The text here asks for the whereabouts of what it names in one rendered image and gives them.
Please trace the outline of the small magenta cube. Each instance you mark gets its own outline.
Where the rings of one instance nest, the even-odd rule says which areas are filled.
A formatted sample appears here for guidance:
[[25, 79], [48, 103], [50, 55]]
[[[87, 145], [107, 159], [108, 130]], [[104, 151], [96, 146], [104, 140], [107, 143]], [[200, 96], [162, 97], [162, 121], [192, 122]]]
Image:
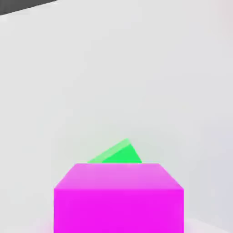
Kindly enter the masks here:
[[158, 163], [79, 163], [54, 189], [54, 233], [184, 233], [184, 189]]

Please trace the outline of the small green cube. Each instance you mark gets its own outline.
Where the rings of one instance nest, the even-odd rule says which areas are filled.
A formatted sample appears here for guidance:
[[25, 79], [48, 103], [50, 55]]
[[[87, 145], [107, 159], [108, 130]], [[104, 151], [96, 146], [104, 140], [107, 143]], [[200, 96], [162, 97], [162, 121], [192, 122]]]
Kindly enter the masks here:
[[129, 139], [124, 139], [112, 146], [89, 163], [142, 163]]

